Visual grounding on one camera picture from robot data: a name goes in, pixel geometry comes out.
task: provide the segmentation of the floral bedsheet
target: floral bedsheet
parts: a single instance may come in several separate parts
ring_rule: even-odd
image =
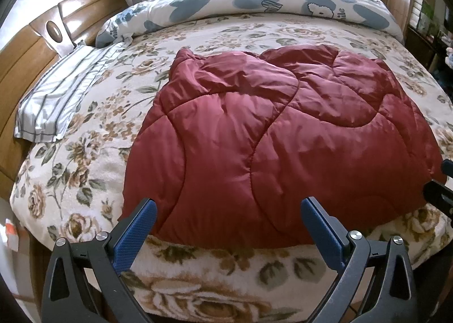
[[[77,242],[92,239],[100,230],[110,231],[121,214],[131,145],[180,48],[203,55],[228,50],[261,53],[304,43],[325,43],[383,59],[425,115],[443,155],[453,158],[453,105],[393,37],[308,16],[221,16],[134,39],[88,92],[64,138],[31,150],[11,195],[15,214],[48,248],[60,236]],[[401,235],[415,267],[453,237],[448,218],[429,205],[361,231],[371,239]],[[147,312],[194,322],[247,323],[303,321],[335,275],[313,245],[203,250],[149,236],[122,277]]]

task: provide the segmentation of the metal screw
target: metal screw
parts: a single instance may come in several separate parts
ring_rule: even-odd
[[[55,243],[56,246],[63,246],[66,243],[66,239],[64,237],[60,237],[57,242]]]
[[[397,245],[402,245],[404,241],[401,236],[393,236],[393,242]]]
[[[107,232],[101,231],[101,232],[99,232],[99,233],[96,235],[96,240],[98,240],[98,241],[103,241],[103,240],[105,240],[105,239],[108,237],[108,235],[109,235],[109,234],[108,234]]]
[[[360,240],[362,238],[362,234],[360,231],[351,231],[349,233],[350,237],[352,237],[354,240]]]

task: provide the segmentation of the white striped cloth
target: white striped cloth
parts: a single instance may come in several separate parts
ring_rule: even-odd
[[[129,43],[106,48],[79,45],[54,64],[22,97],[14,136],[34,143],[62,139],[89,88]]]

